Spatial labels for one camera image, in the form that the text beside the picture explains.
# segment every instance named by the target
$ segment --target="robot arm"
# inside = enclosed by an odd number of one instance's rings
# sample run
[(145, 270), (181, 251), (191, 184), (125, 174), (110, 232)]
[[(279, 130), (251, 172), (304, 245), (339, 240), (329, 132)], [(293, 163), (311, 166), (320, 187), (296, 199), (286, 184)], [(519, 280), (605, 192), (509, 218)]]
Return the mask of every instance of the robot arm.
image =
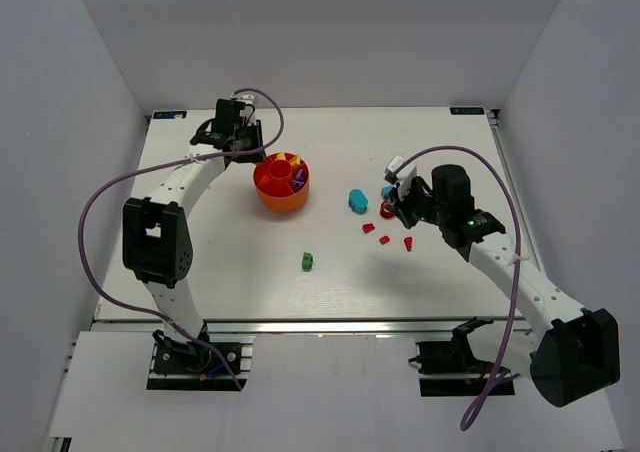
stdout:
[[(123, 208), (123, 262), (151, 293), (156, 307), (192, 337), (209, 342), (206, 323), (191, 296), (187, 274), (193, 263), (193, 247), (187, 217), (211, 182), (231, 162), (262, 162), (265, 152), (237, 157), (199, 156), (216, 149), (224, 152), (253, 150), (262, 146), (260, 121), (254, 119), (253, 96), (218, 100), (216, 117), (202, 124), (188, 149), (193, 161), (177, 167), (144, 199), (131, 198)], [(157, 342), (190, 371), (206, 367), (210, 353), (182, 337), (170, 324), (154, 333)]]
[[(395, 185), (387, 209), (406, 228), (418, 222), (438, 226), (444, 241), (509, 297), (514, 244), (493, 215), (475, 208), (465, 170), (457, 165), (433, 169), (432, 190), (415, 167), (396, 175), (403, 162), (396, 156), (387, 167), (386, 179)], [(527, 261), (520, 265), (518, 309), (533, 334), (512, 334), (502, 363), (530, 377), (548, 402), (561, 407), (619, 380), (617, 323), (605, 309), (587, 310)], [(490, 362), (503, 332), (491, 321), (473, 319), (454, 330), (450, 347), (463, 363)], [(436, 355), (419, 358), (423, 369), (438, 360)]]

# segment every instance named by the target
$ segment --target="orange cup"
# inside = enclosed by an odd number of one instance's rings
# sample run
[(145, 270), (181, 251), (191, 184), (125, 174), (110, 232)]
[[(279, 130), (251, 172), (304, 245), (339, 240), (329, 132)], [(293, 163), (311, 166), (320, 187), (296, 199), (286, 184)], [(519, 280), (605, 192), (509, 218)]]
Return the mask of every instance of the orange cup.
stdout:
[[(309, 168), (304, 160), (296, 165), (295, 154), (284, 153), (285, 159), (278, 159), (280, 154), (272, 154), (253, 171), (253, 183), (260, 201), (276, 212), (292, 212), (302, 207), (309, 197)], [(305, 184), (298, 190), (292, 182), (296, 174), (302, 170)]]

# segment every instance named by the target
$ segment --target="red toy piece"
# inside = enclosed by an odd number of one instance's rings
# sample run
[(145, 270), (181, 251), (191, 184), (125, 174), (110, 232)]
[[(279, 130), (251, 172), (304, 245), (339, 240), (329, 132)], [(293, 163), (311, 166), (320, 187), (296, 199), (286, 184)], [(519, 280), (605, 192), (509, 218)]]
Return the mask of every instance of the red toy piece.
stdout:
[(387, 205), (388, 203), (389, 203), (389, 200), (385, 199), (384, 201), (382, 201), (382, 204), (380, 204), (380, 216), (385, 219), (393, 219), (394, 217), (393, 212), (389, 212), (387, 209), (384, 208), (384, 206)]

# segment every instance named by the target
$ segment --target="cable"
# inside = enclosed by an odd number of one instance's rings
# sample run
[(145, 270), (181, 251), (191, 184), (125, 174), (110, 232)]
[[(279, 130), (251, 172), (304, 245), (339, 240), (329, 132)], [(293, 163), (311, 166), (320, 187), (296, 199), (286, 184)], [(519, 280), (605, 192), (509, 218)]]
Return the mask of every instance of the cable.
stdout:
[[(521, 249), (522, 249), (522, 236), (521, 236), (521, 233), (520, 233), (520, 221), (518, 220), (518, 214), (516, 212), (516, 207), (515, 207), (515, 205), (513, 203), (513, 199), (511, 198), (511, 194), (509, 193), (509, 189), (505, 185), (505, 183), (502, 180), (502, 178), (500, 177), (500, 175), (498, 175), (498, 172), (496, 171), (496, 169), (487, 161), (487, 159), (482, 157), (480, 154), (478, 154), (477, 152), (475, 152), (475, 151), (473, 151), (471, 149), (467, 149), (466, 147), (460, 147), (460, 146), (457, 146), (457, 145), (442, 145), (442, 146), (438, 146), (438, 147), (430, 147), (428, 149), (424, 149), (424, 150), (418, 152), (417, 154), (409, 157), (395, 171), (395, 173), (397, 174), (402, 169), (404, 169), (407, 165), (409, 165), (411, 162), (413, 162), (414, 160), (416, 160), (419, 157), (422, 157), (423, 155), (429, 154), (431, 152), (442, 151), (442, 150), (456, 150), (456, 151), (459, 151), (459, 152), (465, 152), (467, 154), (473, 155), (476, 159), (478, 159), (480, 162), (482, 162), (487, 169), (489, 169), (489, 172), (491, 172), (493, 177), (498, 182), (498, 185), (500, 185), (500, 188), (502, 189), (502, 192), (503, 192), (505, 198), (507, 199), (507, 203), (509, 204), (509, 210), (511, 211), (511, 216), (513, 217), (513, 225), (514, 225), (514, 227), (516, 229), (515, 255), (516, 255), (516, 257), (520, 257)], [(513, 322), (514, 322), (515, 316), (516, 316), (516, 302), (517, 302), (517, 299), (518, 299), (518, 285), (519, 285), (519, 283), (520, 283), (520, 259), (516, 259), (515, 262), (514, 262), (513, 282), (512, 282), (512, 285), (511, 285), (511, 297), (510, 297), (511, 302), (509, 304), (509, 314), (507, 316), (507, 325), (505, 326), (504, 334), (502, 335), (502, 341), (500, 343), (500, 348), (498, 349), (498, 354), (496, 355), (496, 360), (493, 363), (493, 367), (491, 368), (491, 373), (489, 374), (489, 378), (487, 379), (487, 382), (486, 382), (484, 388), (482, 389), (482, 392), (480, 393), (480, 395), (478, 397), (476, 397), (473, 400), (473, 402), (471, 402), (471, 405), (469, 406), (469, 408), (462, 415), (462, 420), (460, 421), (460, 430), (462, 430), (462, 431), (468, 430), (473, 425), (473, 423), (475, 422), (476, 418), (478, 417), (478, 414), (482, 410), (482, 407), (484, 406), (484, 403), (486, 402), (487, 397), (491, 393), (491, 390), (496, 385), (498, 385), (504, 379), (504, 377), (506, 375), (506, 372), (505, 373), (499, 373), (499, 371), (500, 371), (500, 367), (502, 365), (502, 359), (504, 358), (504, 355), (505, 355), (505, 353), (507, 351), (507, 345), (509, 344), (509, 337), (511, 336), (511, 329), (513, 328)], [(513, 380), (513, 379), (517, 378), (516, 375), (512, 376), (512, 378), (510, 377), (509, 379), (505, 379), (505, 380)]]
[(209, 363), (211, 363), (211, 358), (212, 358), (211, 350), (209, 350), (209, 358), (207, 359), (207, 363), (206, 364), (204, 364), (198, 370), (193, 370), (193, 369), (190, 369), (189, 367), (185, 367), (185, 369), (187, 369), (189, 372), (193, 372), (194, 374), (197, 374), (198, 372), (202, 372), (204, 369), (207, 368), (207, 365), (209, 365)]
[[(284, 130), (284, 115), (282, 115), (282, 110), (280, 109), (280, 106), (276, 103), (276, 101), (273, 100), (273, 98), (269, 94), (267, 94), (266, 92), (263, 92), (262, 90), (256, 89), (256, 88), (253, 88), (253, 87), (244, 87), (242, 89), (238, 89), (233, 93), (233, 96), (236, 96), (236, 95), (241, 94), (243, 92), (254, 92), (256, 94), (260, 94), (265, 99), (267, 99), (271, 103), (271, 105), (273, 105), (273, 107), (276, 109), (276, 112), (278, 113), (278, 117), (280, 119), (280, 128), (278, 129), (278, 133), (275, 135), (275, 137), (273, 139), (271, 139), (265, 145), (263, 145), (261, 147), (258, 147), (257, 149), (243, 150), (243, 151), (235, 150), (235, 151), (230, 151), (230, 152), (214, 152), (214, 153), (211, 153), (211, 154), (201, 155), (201, 156), (198, 157), (198, 160), (208, 160), (208, 159), (213, 159), (213, 158), (216, 158), (216, 157), (227, 157), (227, 156), (231, 156), (231, 155), (239, 156), (239, 155), (255, 154), (257, 152), (261, 152), (261, 151), (265, 150), (268, 147), (271, 147), (280, 138), (280, 136), (282, 135), (282, 131)], [(89, 280), (89, 283), (92, 285), (92, 287), (95, 289), (95, 291), (103, 299), (105, 299), (107, 302), (111, 302), (114, 305), (122, 307), (123, 309), (132, 310), (134, 312), (142, 312), (142, 313), (145, 313), (145, 314), (150, 314), (150, 315), (153, 315), (155, 317), (158, 317), (162, 321), (164, 321), (164, 322), (168, 323), (169, 325), (171, 325), (171, 327), (173, 327), (174, 330), (176, 332), (178, 332), (180, 335), (182, 335), (185, 339), (189, 340), (190, 342), (193, 342), (194, 344), (198, 344), (198, 345), (210, 350), (211, 352), (213, 352), (220, 359), (220, 361), (222, 362), (222, 365), (224, 366), (224, 368), (227, 370), (227, 372), (231, 376), (231, 379), (233, 380), (233, 382), (236, 385), (236, 387), (238, 388), (238, 390), (242, 390), (242, 385), (240, 384), (240, 382), (238, 381), (238, 378), (235, 376), (235, 374), (231, 370), (231, 367), (229, 367), (229, 364), (227, 363), (226, 359), (220, 353), (220, 351), (217, 348), (215, 348), (213, 345), (208, 344), (207, 342), (204, 342), (202, 340), (197, 339), (196, 337), (191, 336), (186, 330), (184, 330), (182, 327), (180, 327), (178, 324), (176, 324), (171, 319), (171, 317), (169, 317), (166, 314), (163, 314), (160, 311), (153, 310), (153, 309), (147, 309), (146, 307), (138, 307), (136, 305), (127, 304), (127, 303), (122, 302), (122, 301), (116, 299), (115, 297), (112, 297), (111, 295), (109, 295), (100, 286), (100, 284), (98, 283), (97, 279), (93, 275), (93, 272), (91, 271), (91, 267), (89, 266), (89, 260), (87, 258), (87, 252), (85, 250), (84, 228), (85, 228), (85, 223), (87, 221), (87, 216), (89, 214), (89, 210), (91, 209), (91, 206), (98, 199), (98, 197), (100, 197), (100, 195), (102, 195), (102, 193), (104, 191), (106, 191), (110, 187), (114, 186), (115, 184), (118, 184), (118, 183), (120, 183), (120, 182), (122, 182), (124, 180), (130, 179), (132, 177), (137, 177), (138, 175), (142, 175), (142, 174), (148, 174), (149, 172), (155, 172), (157, 170), (168, 169), (170, 167), (177, 167), (179, 165), (187, 165), (187, 164), (189, 164), (191, 162), (192, 162), (192, 160), (187, 158), (187, 159), (181, 159), (181, 160), (174, 160), (173, 162), (167, 162), (166, 164), (154, 165), (152, 167), (147, 167), (145, 169), (134, 170), (133, 172), (128, 172), (128, 173), (123, 174), (123, 175), (121, 175), (119, 177), (116, 177), (115, 179), (111, 179), (109, 182), (107, 182), (102, 187), (100, 187), (98, 190), (96, 190), (93, 193), (93, 195), (89, 198), (89, 200), (85, 204), (84, 208), (82, 209), (82, 213), (80, 214), (80, 220), (78, 221), (78, 252), (80, 253), (80, 261), (82, 262), (82, 268), (84, 269), (84, 273), (86, 274), (87, 279)]]
[(487, 374), (489, 373), (489, 364), (487, 363), (487, 365), (484, 366), (484, 371), (482, 372), (482, 375), (480, 377), (478, 377), (475, 382), (480, 382), (482, 379), (484, 379)]
[(222, 367), (224, 367), (224, 364), (218, 364), (213, 369), (207, 370), (204, 374), (201, 374), (200, 382), (202, 382), (203, 380), (210, 379), (213, 376), (213, 374), (219, 371)]

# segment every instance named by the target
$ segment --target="teal toy piece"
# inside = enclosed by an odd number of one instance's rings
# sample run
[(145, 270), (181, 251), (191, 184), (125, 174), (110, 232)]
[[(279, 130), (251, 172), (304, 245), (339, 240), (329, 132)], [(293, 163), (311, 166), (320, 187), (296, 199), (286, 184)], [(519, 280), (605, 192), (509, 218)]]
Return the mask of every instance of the teal toy piece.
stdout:
[(393, 185), (387, 185), (386, 187), (382, 188), (382, 190), (380, 191), (380, 195), (383, 199), (389, 198), (389, 192), (391, 192), (391, 189), (393, 189)]
[(353, 189), (349, 192), (349, 207), (356, 214), (364, 214), (367, 211), (369, 201), (360, 189)]

